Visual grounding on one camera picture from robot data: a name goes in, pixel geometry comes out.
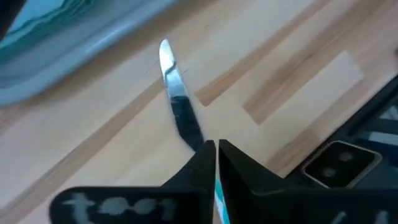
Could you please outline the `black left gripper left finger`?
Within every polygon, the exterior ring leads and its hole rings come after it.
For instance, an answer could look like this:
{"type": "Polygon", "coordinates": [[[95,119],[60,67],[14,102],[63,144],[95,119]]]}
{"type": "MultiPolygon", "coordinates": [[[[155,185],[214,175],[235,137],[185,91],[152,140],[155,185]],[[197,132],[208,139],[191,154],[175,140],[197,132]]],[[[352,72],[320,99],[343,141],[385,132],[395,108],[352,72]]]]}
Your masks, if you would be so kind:
{"type": "Polygon", "coordinates": [[[51,224],[211,224],[216,147],[206,141],[161,186],[72,187],[49,206],[51,224]]]}

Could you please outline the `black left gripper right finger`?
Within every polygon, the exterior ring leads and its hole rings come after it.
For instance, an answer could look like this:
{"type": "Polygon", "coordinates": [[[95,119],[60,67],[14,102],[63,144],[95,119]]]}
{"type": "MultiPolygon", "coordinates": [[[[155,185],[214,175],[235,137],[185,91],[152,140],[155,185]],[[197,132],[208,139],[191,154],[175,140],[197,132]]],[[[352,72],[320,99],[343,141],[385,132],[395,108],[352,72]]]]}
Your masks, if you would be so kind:
{"type": "Polygon", "coordinates": [[[398,224],[398,189],[301,187],[225,139],[219,166],[230,224],[398,224]]]}

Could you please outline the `silver knife with teal handle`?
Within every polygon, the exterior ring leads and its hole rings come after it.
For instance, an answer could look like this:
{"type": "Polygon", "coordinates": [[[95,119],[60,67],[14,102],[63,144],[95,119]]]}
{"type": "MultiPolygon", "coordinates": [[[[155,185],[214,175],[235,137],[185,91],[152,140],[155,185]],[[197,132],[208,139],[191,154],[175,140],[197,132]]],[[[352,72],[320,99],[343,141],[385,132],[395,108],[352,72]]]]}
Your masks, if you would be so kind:
{"type": "Polygon", "coordinates": [[[178,134],[192,150],[198,151],[205,139],[168,39],[160,43],[159,62],[178,134]]]}

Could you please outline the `pale teal cloth napkin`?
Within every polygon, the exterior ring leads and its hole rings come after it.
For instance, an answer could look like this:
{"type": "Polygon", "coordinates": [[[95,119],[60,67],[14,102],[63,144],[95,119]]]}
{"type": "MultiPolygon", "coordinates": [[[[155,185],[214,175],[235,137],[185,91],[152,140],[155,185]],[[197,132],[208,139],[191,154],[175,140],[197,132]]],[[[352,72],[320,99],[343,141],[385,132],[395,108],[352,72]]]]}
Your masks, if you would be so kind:
{"type": "Polygon", "coordinates": [[[0,41],[0,63],[23,53],[89,11],[98,0],[27,0],[0,41]]]}

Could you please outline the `large grey plastic tray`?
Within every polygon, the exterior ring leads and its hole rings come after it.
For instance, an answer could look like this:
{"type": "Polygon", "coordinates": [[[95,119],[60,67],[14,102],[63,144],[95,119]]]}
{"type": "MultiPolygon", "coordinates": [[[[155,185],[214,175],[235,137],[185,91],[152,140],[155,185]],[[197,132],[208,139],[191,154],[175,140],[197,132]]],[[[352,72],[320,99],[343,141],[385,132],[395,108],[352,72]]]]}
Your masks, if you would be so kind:
{"type": "Polygon", "coordinates": [[[86,13],[0,63],[0,107],[30,98],[178,0],[98,0],[86,13]]]}

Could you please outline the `square black frame end cap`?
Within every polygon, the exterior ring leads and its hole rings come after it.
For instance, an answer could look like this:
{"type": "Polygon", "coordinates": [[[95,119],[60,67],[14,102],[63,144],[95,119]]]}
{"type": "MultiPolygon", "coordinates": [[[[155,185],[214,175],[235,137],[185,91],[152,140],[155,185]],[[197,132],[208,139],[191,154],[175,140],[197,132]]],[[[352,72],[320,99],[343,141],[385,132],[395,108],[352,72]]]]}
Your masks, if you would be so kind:
{"type": "Polygon", "coordinates": [[[301,173],[325,188],[352,188],[380,162],[376,151],[344,141],[332,141],[301,168],[301,173]]]}

